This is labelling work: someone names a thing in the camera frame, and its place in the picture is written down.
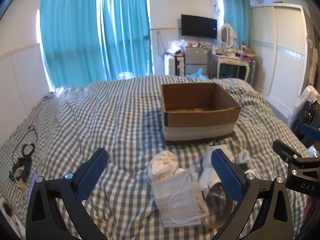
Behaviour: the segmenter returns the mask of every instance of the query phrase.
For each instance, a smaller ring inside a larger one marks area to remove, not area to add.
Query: hand
[[[317,199],[317,198],[308,196],[308,198],[307,198],[307,204],[306,204],[306,206],[305,206],[305,208],[304,208],[304,215],[305,215],[305,216],[309,214],[309,212],[311,211],[312,206],[314,205],[314,203],[316,203],[316,206],[318,206],[319,203],[320,203],[320,200]]]

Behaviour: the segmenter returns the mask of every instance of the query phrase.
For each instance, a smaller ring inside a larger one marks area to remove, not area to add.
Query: cardboard box
[[[164,84],[161,96],[167,144],[228,137],[241,110],[215,83]]]

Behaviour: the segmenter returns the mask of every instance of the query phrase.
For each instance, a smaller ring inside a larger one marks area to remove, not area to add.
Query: blue curtain
[[[151,73],[147,0],[101,0],[101,41],[107,79]]]
[[[40,0],[46,71],[55,87],[106,80],[96,0]]]
[[[236,44],[251,47],[252,9],[250,0],[223,0],[224,23],[229,23],[237,35]]]

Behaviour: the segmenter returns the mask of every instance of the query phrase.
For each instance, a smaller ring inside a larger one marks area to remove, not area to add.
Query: blue gripper pad
[[[85,163],[82,163],[80,169],[85,169],[84,174],[81,176],[77,183],[76,197],[79,201],[86,200],[90,197],[91,192],[96,186],[101,174],[108,164],[108,152],[105,149],[99,148],[94,155]]]
[[[231,166],[234,165],[234,163],[232,163],[229,160],[229,158],[224,154],[224,152],[221,149],[217,149],[211,153],[211,165],[218,174],[229,197],[232,200],[240,203],[243,199],[243,185],[241,181],[238,179],[238,177],[235,175],[235,173],[232,171]]]
[[[300,128],[302,134],[309,136],[313,140],[320,141],[320,130],[310,125],[303,124]]]

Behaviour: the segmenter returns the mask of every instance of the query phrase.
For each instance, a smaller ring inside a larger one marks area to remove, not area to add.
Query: surgical mask
[[[192,178],[190,171],[184,170],[152,183],[164,227],[201,225]]]

